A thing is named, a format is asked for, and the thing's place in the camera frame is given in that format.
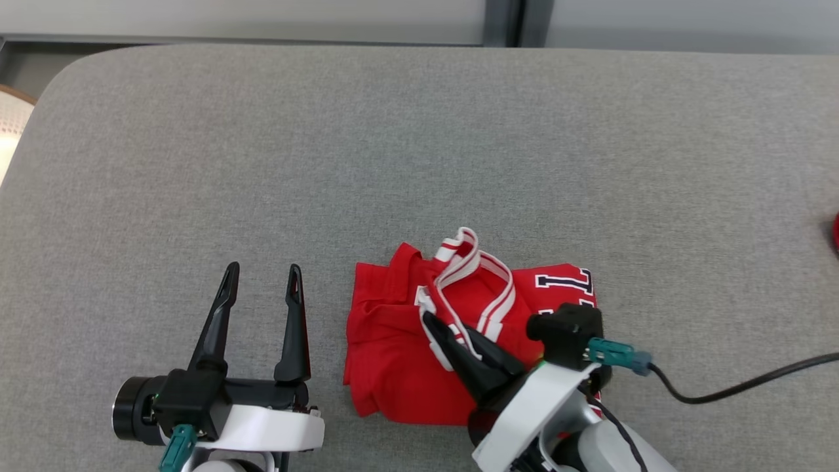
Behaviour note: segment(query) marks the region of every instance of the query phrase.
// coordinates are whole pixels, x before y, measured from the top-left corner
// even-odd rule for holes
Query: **red shirt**
[[[465,425],[475,402],[425,332],[422,313],[443,319],[465,349],[468,325],[530,368],[543,351],[525,335],[530,315],[566,302],[596,304],[588,270],[510,270],[478,249],[469,228],[446,239],[431,260],[403,243],[387,267],[356,266],[344,385],[362,417],[381,411],[395,422]]]

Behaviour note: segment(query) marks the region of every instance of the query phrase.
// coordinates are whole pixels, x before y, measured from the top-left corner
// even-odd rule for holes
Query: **red jersey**
[[[530,368],[543,346],[527,338],[528,319],[567,302],[595,306],[588,270],[510,270],[478,248],[469,228],[444,240],[431,260],[403,243],[387,267],[356,266],[344,385],[363,417],[381,411],[395,422],[465,425],[475,402],[425,331],[422,314],[445,321],[476,357],[466,325]]]

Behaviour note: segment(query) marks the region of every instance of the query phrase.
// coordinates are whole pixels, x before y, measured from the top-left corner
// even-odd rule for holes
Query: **gray fabric surface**
[[[230,374],[269,378],[303,268],[326,442],[292,470],[473,470],[466,432],[361,419],[341,385],[357,261],[458,226],[512,267],[593,270],[607,335],[707,393],[839,350],[839,60],[181,45],[76,62],[0,187],[0,469],[151,470],[131,375],[188,362],[242,263]],[[604,401],[677,469],[836,470],[839,366],[684,406]]]

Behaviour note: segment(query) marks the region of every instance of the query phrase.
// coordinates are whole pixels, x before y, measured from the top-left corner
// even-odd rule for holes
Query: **jersey number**
[[[586,295],[594,295],[594,286],[591,284],[591,271],[588,269],[580,269],[580,278],[573,277],[553,277],[551,275],[537,275],[536,286],[538,288],[548,288],[552,286],[566,286],[569,288],[576,288],[582,290]]]

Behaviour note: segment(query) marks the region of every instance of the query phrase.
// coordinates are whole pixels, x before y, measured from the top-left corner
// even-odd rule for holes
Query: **cable connector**
[[[197,442],[198,434],[195,433],[195,428],[192,425],[179,424],[176,426],[175,430],[172,431],[169,445],[166,446],[166,451],[163,453],[163,458],[160,460],[158,470],[160,472],[180,472],[192,455]]]
[[[649,363],[652,362],[653,356],[644,351],[635,352],[635,348],[629,344],[591,338],[588,340],[588,349],[583,354],[583,359],[603,365],[626,367],[646,377],[649,375]]]

